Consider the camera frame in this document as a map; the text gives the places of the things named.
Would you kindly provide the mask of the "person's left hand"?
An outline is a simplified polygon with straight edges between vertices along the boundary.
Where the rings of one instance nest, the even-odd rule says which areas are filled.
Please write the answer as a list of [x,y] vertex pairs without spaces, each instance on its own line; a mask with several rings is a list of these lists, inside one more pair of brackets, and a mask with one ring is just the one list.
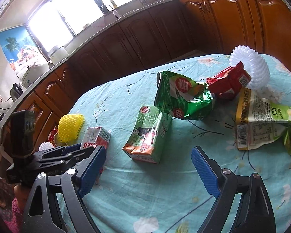
[[15,194],[17,206],[21,211],[24,211],[31,189],[23,187],[22,185],[15,185],[13,191]]

